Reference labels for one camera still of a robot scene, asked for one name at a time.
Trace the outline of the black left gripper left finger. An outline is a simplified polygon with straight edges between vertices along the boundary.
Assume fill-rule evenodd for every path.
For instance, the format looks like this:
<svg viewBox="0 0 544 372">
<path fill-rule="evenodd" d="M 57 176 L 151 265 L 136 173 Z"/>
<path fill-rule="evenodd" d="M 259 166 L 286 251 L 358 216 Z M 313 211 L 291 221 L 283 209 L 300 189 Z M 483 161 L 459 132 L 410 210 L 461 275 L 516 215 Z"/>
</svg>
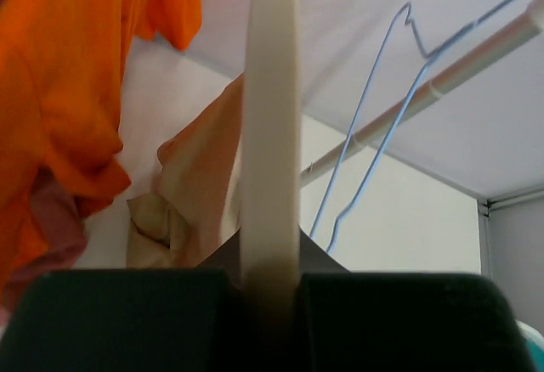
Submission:
<svg viewBox="0 0 544 372">
<path fill-rule="evenodd" d="M 71 270 L 34 281 L 4 371 L 248 371 L 254 343 L 219 270 Z"/>
</svg>

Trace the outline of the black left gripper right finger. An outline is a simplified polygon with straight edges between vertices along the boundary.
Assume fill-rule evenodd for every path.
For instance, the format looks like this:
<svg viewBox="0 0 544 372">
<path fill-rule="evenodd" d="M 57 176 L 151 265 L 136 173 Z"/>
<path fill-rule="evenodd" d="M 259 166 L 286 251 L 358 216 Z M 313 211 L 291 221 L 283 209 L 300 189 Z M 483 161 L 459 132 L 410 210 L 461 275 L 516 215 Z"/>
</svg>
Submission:
<svg viewBox="0 0 544 372">
<path fill-rule="evenodd" d="M 468 273 L 310 273 L 301 279 L 295 371 L 529 371 L 513 311 Z"/>
</svg>

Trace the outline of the beige t shirt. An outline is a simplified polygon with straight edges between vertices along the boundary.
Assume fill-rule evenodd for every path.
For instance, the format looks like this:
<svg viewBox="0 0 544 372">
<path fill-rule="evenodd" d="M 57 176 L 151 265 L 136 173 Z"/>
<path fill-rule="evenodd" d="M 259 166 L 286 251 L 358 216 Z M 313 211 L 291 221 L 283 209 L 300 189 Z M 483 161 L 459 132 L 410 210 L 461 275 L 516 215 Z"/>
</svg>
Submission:
<svg viewBox="0 0 544 372">
<path fill-rule="evenodd" d="M 240 227 L 241 106 L 238 76 L 157 150 L 149 193 L 127 201 L 128 268 L 193 268 Z"/>
</svg>

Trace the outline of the beige wooden hanger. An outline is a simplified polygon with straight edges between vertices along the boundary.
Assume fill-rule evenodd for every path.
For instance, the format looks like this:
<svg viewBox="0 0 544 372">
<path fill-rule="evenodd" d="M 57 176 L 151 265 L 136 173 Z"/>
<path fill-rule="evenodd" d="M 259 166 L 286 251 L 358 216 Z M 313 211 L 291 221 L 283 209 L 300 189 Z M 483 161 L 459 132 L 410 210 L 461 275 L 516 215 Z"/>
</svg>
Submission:
<svg viewBox="0 0 544 372">
<path fill-rule="evenodd" d="M 259 326 L 287 330 L 298 286 L 298 0 L 251 0 L 241 129 L 241 286 Z"/>
</svg>

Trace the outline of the teal t shirt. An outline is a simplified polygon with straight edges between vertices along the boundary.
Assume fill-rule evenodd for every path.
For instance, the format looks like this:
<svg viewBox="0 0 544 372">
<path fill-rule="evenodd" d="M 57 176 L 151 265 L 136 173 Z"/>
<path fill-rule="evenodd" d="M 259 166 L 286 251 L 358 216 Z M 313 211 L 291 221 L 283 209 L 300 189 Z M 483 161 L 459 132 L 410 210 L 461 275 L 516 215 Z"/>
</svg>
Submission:
<svg viewBox="0 0 544 372">
<path fill-rule="evenodd" d="M 517 326 L 522 333 L 525 344 L 530 353 L 535 369 L 539 372 L 544 371 L 544 338 L 535 328 L 517 320 Z"/>
</svg>

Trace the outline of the light blue wire hanger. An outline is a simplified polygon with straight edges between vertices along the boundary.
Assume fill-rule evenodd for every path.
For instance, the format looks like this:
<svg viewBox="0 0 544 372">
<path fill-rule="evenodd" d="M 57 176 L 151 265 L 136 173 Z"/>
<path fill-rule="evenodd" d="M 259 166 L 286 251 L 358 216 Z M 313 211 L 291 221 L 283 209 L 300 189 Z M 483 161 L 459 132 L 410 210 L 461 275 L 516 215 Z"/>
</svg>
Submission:
<svg viewBox="0 0 544 372">
<path fill-rule="evenodd" d="M 361 150 L 376 139 L 381 141 L 364 177 L 361 179 L 360 184 L 354 192 L 354 196 L 335 217 L 331 229 L 331 236 L 326 247 L 326 253 L 332 254 L 334 252 L 338 241 L 338 234 L 344 220 L 359 204 L 360 198 L 371 181 L 371 178 L 377 169 L 377 165 L 382 159 L 398 126 L 402 122 L 421 113 L 430 105 L 437 103 L 454 89 L 460 87 L 465 82 L 490 68 L 492 65 L 541 34 L 542 28 L 539 19 L 541 16 L 540 12 L 543 0 L 534 0 L 522 14 L 463 55 L 459 60 L 450 64 L 438 75 L 433 77 L 428 76 L 429 71 L 434 65 L 461 40 L 474 33 L 485 22 L 512 5 L 515 1 L 517 0 L 501 0 L 479 17 L 470 20 L 467 24 L 463 25 L 432 49 L 427 49 L 422 40 L 421 33 L 417 27 L 417 19 L 413 14 L 412 2 L 404 3 L 397 10 L 383 36 L 382 43 L 380 44 L 376 58 L 369 71 L 360 99 L 355 107 L 352 120 L 349 123 L 345 139 L 318 160 L 313 161 L 301 173 L 301 181 L 305 185 L 322 177 L 326 172 L 331 174 L 312 227 L 309 231 L 309 237 L 314 238 L 320 225 L 323 212 L 326 209 L 326 205 L 336 185 L 337 175 L 341 165 L 347 159 L 361 152 Z M 381 64 L 393 29 L 398 24 L 402 24 L 411 29 L 411 34 L 417 50 L 423 60 L 422 67 L 415 75 L 409 89 L 401 100 L 390 106 L 365 126 L 358 127 L 357 123 L 363 104 L 375 81 L 377 69 Z"/>
</svg>

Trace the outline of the metal clothes rack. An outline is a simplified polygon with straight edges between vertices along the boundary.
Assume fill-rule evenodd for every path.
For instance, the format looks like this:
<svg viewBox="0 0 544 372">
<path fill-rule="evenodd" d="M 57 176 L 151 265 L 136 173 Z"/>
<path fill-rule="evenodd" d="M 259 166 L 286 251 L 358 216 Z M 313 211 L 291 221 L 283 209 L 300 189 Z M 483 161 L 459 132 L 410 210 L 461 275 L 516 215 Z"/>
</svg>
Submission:
<svg viewBox="0 0 544 372">
<path fill-rule="evenodd" d="M 399 117 L 406 121 L 447 93 L 460 87 L 481 71 L 515 51 L 543 32 L 543 0 L 532 1 L 523 14 L 448 66 L 438 75 L 419 85 L 410 99 L 394 104 L 373 121 L 352 134 L 348 140 L 329 150 L 302 172 L 300 183 L 305 187 L 324 176 L 337 162 L 359 153 L 375 139 L 384 137 Z"/>
</svg>

